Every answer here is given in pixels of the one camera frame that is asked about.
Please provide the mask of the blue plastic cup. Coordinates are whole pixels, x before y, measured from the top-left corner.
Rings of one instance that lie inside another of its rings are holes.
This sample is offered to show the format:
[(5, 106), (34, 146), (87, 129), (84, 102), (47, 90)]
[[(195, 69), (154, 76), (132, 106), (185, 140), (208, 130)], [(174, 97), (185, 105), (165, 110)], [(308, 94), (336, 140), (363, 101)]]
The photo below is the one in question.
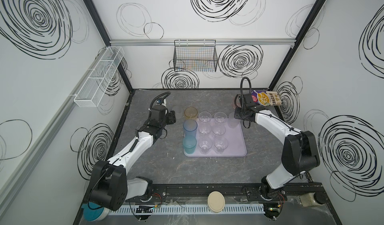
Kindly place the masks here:
[(193, 119), (188, 119), (183, 123), (184, 135), (196, 137), (198, 123)]

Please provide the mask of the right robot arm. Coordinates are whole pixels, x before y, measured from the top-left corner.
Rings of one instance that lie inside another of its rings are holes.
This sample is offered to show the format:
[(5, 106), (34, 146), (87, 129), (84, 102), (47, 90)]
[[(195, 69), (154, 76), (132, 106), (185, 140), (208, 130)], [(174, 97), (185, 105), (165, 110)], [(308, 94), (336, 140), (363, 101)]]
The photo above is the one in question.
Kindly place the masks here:
[(312, 132), (293, 128), (262, 105), (257, 105), (251, 94), (236, 95), (234, 105), (235, 119), (264, 127), (283, 144), (281, 164), (262, 178), (260, 194), (264, 200), (272, 200), (287, 183), (320, 165)]

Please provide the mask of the clear faceted glass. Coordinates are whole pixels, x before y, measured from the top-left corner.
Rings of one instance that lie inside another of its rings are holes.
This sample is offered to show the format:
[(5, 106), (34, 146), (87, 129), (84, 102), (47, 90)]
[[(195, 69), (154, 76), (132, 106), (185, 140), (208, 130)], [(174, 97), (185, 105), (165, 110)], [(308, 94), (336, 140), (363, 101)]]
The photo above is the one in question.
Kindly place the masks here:
[(200, 122), (198, 130), (201, 136), (209, 135), (212, 132), (212, 127), (208, 122)]

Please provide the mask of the teal plastic cup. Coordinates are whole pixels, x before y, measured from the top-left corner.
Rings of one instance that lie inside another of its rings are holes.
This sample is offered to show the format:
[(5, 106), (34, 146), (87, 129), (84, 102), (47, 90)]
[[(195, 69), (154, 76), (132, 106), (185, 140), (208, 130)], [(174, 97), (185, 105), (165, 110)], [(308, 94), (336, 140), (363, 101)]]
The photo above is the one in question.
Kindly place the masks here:
[(197, 140), (194, 136), (188, 135), (183, 139), (183, 148), (186, 154), (193, 154), (195, 152)]

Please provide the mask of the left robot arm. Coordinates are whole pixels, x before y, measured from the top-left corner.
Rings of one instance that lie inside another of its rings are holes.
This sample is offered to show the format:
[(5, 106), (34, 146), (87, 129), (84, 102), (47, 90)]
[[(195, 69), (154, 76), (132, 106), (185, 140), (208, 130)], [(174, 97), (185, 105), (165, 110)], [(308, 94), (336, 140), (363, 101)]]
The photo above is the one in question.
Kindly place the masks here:
[(128, 180), (127, 175), (139, 157), (163, 135), (165, 127), (176, 122), (176, 117), (164, 102), (152, 106), (149, 111), (149, 118), (135, 131), (128, 145), (108, 160), (99, 160), (94, 165), (86, 198), (88, 203), (96, 204), (97, 209), (116, 211), (126, 200), (150, 195), (151, 180), (143, 177)]

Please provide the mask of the clear glass back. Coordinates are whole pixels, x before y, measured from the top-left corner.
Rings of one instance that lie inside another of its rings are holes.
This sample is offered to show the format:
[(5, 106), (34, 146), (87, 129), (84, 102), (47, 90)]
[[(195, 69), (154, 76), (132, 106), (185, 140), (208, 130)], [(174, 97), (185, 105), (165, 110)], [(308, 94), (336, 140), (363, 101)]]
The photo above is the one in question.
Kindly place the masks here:
[(222, 123), (216, 123), (212, 127), (212, 132), (217, 136), (223, 136), (226, 133), (226, 127)]

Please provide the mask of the lilac plastic tray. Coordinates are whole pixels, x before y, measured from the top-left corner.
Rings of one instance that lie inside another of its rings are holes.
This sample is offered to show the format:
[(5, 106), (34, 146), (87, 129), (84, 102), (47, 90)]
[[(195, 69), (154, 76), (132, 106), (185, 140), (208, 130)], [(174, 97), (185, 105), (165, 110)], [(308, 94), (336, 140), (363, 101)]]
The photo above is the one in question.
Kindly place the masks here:
[[(211, 127), (213, 127), (216, 124), (215, 119), (211, 119), (209, 124), (211, 125)], [(211, 132), (209, 135), (201, 136), (199, 133), (199, 130), (197, 129), (197, 134), (195, 137), (197, 140), (197, 145), (196, 145), (195, 152), (193, 154), (186, 154), (184, 151), (184, 154), (188, 157), (241, 157), (241, 156), (245, 156), (247, 154), (247, 148), (246, 148), (246, 144), (245, 144), (241, 125), (239, 124), (236, 128), (229, 128), (228, 124), (226, 122), (226, 123), (224, 123), (224, 126), (226, 127), (226, 133), (223, 136), (217, 136), (213, 132)], [(213, 142), (213, 146), (207, 154), (202, 154), (200, 152), (199, 139), (202, 137), (209, 137)], [(225, 137), (228, 140), (229, 146), (222, 154), (217, 154), (215, 152), (215, 146), (214, 146), (215, 137)]]

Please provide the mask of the yellow plastic cup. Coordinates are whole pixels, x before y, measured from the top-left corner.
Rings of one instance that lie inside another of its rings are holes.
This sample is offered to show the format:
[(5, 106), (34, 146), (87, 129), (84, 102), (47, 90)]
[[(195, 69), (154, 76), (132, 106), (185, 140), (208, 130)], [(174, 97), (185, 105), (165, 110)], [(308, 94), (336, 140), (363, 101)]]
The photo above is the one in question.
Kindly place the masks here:
[(184, 116), (186, 120), (196, 120), (198, 116), (198, 110), (195, 107), (187, 107), (184, 110)]

